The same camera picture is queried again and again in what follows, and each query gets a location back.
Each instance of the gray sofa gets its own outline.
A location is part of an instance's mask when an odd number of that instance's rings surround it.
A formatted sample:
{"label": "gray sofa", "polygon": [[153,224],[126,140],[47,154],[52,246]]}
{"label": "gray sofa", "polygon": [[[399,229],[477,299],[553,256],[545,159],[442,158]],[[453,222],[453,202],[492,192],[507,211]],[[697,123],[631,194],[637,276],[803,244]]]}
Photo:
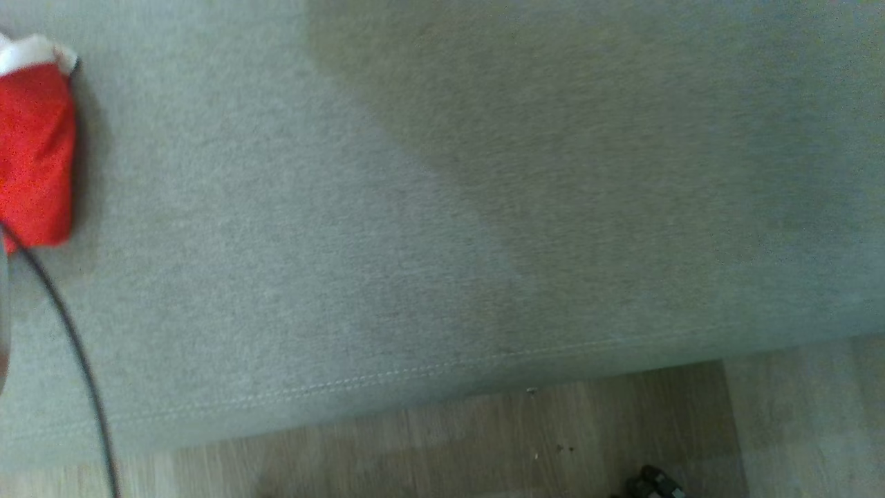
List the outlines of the gray sofa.
{"label": "gray sofa", "polygon": [[[882,331],[881,7],[0,4],[81,54],[41,250],[124,454]],[[0,469],[97,456],[12,262]]]}

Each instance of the red cloth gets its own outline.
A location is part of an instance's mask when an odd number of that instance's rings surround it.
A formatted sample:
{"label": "red cloth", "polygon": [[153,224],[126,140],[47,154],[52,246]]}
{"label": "red cloth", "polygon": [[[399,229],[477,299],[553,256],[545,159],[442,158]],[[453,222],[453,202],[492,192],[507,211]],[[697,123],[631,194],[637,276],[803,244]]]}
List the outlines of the red cloth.
{"label": "red cloth", "polygon": [[55,64],[0,76],[0,218],[25,246],[70,237],[75,137],[68,80]]}

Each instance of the gray fabric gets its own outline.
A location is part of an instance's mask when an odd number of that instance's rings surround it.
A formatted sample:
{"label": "gray fabric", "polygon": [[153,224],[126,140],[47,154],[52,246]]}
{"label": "gray fabric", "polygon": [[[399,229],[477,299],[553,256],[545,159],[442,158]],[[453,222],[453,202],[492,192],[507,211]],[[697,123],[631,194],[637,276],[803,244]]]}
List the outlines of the gray fabric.
{"label": "gray fabric", "polygon": [[[82,57],[42,251],[124,453],[881,331],[876,6],[11,0]],[[12,264],[0,468],[96,455]]]}

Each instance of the white fur trim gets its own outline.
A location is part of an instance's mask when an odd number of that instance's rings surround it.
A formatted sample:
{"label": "white fur trim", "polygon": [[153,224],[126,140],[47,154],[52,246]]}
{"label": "white fur trim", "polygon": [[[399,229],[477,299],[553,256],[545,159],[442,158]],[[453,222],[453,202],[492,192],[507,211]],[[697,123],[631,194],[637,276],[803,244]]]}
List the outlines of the white fur trim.
{"label": "white fur trim", "polygon": [[45,36],[32,35],[13,42],[0,35],[0,76],[47,62],[54,62],[62,74],[70,74],[77,66],[77,54]]}

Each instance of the santa hat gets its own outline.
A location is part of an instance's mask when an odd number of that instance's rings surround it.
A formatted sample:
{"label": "santa hat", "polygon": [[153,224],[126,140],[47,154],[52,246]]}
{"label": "santa hat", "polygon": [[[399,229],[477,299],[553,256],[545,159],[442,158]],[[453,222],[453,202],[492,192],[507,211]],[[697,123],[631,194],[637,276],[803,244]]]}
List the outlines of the santa hat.
{"label": "santa hat", "polygon": [[[73,51],[43,36],[0,34],[0,219],[26,246],[70,237],[76,64]],[[4,246],[15,250],[6,237]]]}

